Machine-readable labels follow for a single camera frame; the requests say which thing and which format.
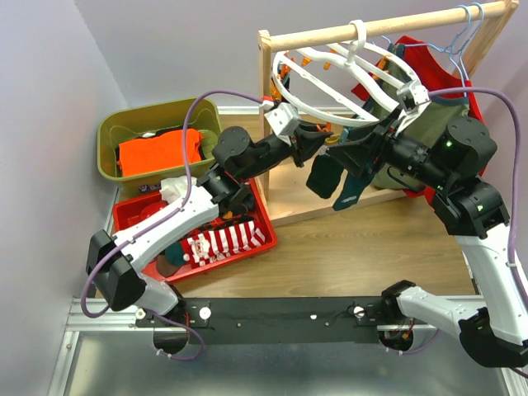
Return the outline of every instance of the wooden rack leg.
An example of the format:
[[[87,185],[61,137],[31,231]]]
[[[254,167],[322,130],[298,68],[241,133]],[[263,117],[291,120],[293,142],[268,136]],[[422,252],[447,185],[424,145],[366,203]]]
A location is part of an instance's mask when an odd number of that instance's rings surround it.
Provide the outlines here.
[[[501,34],[513,12],[519,7],[519,0],[503,1],[506,5],[506,11],[501,16],[485,20],[464,53],[464,65],[470,77],[473,76],[477,67],[488,54],[489,49],[492,48],[493,43]],[[459,77],[458,70],[455,70],[453,74]]]
[[[261,97],[271,96],[271,39],[269,31],[258,31],[258,91]],[[263,137],[270,134],[270,126],[264,118],[264,111],[258,112],[258,124]],[[267,199],[270,190],[270,173],[266,172],[260,177],[261,193]]]

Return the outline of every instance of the white baseboard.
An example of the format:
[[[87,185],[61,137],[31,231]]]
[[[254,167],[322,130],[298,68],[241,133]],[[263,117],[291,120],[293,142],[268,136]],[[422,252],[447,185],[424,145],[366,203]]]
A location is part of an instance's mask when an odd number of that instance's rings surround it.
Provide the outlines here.
[[[316,106],[320,111],[328,111],[333,114],[340,114],[350,116],[353,113],[348,110],[346,107],[326,107],[326,106]],[[258,106],[218,106],[218,112],[221,115],[229,116],[245,116],[245,115],[255,115],[258,114]]]

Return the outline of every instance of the clothes hanger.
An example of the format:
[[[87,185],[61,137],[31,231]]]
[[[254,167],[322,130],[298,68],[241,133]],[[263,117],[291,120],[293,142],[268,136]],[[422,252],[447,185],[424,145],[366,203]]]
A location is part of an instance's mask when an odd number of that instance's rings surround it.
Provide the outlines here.
[[[347,71],[349,74],[354,76],[365,87],[365,89],[367,89],[367,91],[370,93],[370,95],[375,101],[377,101],[387,111],[392,111],[398,106],[398,102],[395,101],[393,98],[389,97],[389,95],[387,95],[380,88],[378,83],[367,72],[370,72],[373,75],[383,79],[388,84],[396,87],[397,89],[401,88],[404,85],[404,82],[399,81],[397,78],[377,68],[374,64],[371,64],[370,62],[364,60],[363,58],[357,55],[357,51],[361,49],[370,50],[386,57],[388,60],[397,64],[408,75],[408,79],[410,81],[415,82],[416,84],[421,86],[420,79],[418,75],[414,72],[414,70],[412,70],[411,67],[408,66],[408,64],[406,64],[398,56],[391,54],[387,50],[382,49],[377,45],[367,43],[366,28],[362,21],[352,21],[351,24],[356,26],[358,40],[347,41],[345,44],[348,45],[348,49],[342,47],[339,44],[335,44],[328,45],[328,47],[335,50],[335,52],[337,52],[336,54],[318,51],[310,47],[297,49],[297,51],[306,58],[310,58],[311,60],[328,62]],[[349,110],[353,111],[357,115],[357,118],[347,118],[341,117],[339,115],[329,114],[327,112],[321,111],[319,109],[307,105],[298,97],[290,93],[289,90],[287,90],[282,84],[280,77],[273,73],[271,77],[280,94],[300,110],[316,118],[319,118],[320,120],[325,120],[327,122],[331,122],[337,125],[361,126],[376,122],[378,120],[376,117],[365,111],[361,106],[357,105],[350,99],[344,97],[341,93],[329,87],[326,83],[316,78],[313,74],[309,73],[307,70],[305,70],[304,68],[296,64],[294,61],[292,61],[290,58],[285,56],[285,51],[278,52],[276,54],[273,60],[272,70],[277,70],[280,64],[286,64],[286,66],[288,66],[291,71],[298,73],[300,77],[312,83],[320,90],[327,93],[335,101],[342,104]],[[403,126],[406,127],[414,119],[416,119],[423,112],[423,110],[425,110],[425,107],[427,107],[427,105],[427,100],[424,100],[424,104],[420,105],[417,111],[415,111],[415,113],[413,113],[412,115],[407,115],[404,113],[404,111],[402,111],[401,117],[404,118],[405,116],[407,116],[403,120],[405,122],[402,121]],[[403,127],[401,127],[402,124],[400,124],[400,128],[398,128],[398,130],[404,129]]]
[[[472,2],[472,3],[470,3],[470,6],[476,6],[476,7],[478,7],[480,9],[480,20],[479,20],[479,23],[478,23],[477,27],[468,36],[466,41],[460,46],[460,48],[458,50],[455,50],[456,41],[469,29],[469,27],[471,25],[471,12],[464,5],[459,5],[459,6],[456,6],[455,8],[463,8],[466,11],[466,13],[468,14],[468,22],[467,22],[465,28],[462,31],[460,31],[459,33],[457,33],[455,35],[455,38],[453,39],[453,41],[451,41],[451,43],[449,45],[447,45],[445,48],[440,48],[437,45],[434,45],[432,43],[407,44],[407,45],[404,44],[406,47],[427,46],[429,48],[433,48],[434,50],[440,52],[441,54],[448,54],[450,62],[455,66],[455,68],[459,72],[459,75],[461,77],[461,79],[460,79],[461,81],[460,82],[462,84],[462,87],[465,87],[465,81],[469,80],[469,75],[468,75],[468,72],[467,72],[467,70],[465,68],[465,64],[464,64],[464,60],[463,60],[464,52],[465,52],[468,44],[471,42],[471,40],[477,34],[477,31],[479,31],[480,27],[482,26],[482,24],[484,22],[484,8],[482,7],[482,4],[480,4],[479,2]],[[385,35],[382,35],[381,37],[383,37],[390,44],[392,44],[392,41],[390,40],[389,37],[387,37]],[[453,56],[456,56],[456,55],[458,55],[458,62],[453,58]]]

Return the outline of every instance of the orange cloth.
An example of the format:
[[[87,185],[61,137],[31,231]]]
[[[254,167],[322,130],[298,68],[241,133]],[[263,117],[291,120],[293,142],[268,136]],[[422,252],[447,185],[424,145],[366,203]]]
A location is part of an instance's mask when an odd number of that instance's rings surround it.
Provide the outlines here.
[[[188,129],[186,151],[189,163],[201,161],[200,142],[204,135]],[[148,139],[134,139],[119,145],[119,161],[123,177],[156,172],[183,165],[182,130],[173,130]]]

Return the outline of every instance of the olive green plastic bin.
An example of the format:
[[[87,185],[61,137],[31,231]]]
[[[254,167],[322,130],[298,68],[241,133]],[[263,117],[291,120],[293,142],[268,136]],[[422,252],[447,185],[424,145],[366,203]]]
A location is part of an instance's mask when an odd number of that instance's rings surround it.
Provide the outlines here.
[[[120,143],[135,139],[145,132],[182,126],[194,100],[170,101],[119,111],[108,116],[97,132],[97,167],[101,175],[122,187],[127,196],[158,190],[162,179],[184,175],[185,168],[180,166],[122,177],[116,163],[116,149]],[[201,101],[191,116],[189,127],[199,130],[205,136],[201,142],[205,160],[191,164],[192,176],[199,177],[213,164],[213,147],[218,143],[218,136],[222,131],[216,105],[212,101]]]

